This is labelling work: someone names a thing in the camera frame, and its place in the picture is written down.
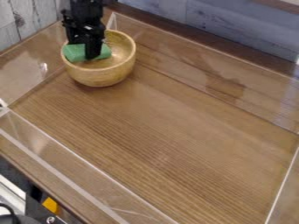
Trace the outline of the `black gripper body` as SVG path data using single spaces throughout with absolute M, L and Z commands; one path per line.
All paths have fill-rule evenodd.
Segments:
M 103 0 L 70 0 L 70 8 L 62 10 L 66 30 L 100 34 L 106 30 L 100 21 L 103 11 Z

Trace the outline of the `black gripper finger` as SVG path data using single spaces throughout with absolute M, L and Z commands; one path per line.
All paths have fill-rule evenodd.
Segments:
M 95 59 L 102 52 L 104 32 L 96 31 L 86 34 L 86 58 Z
M 68 41 L 72 45 L 84 43 L 84 32 L 80 25 L 66 25 L 66 33 Z

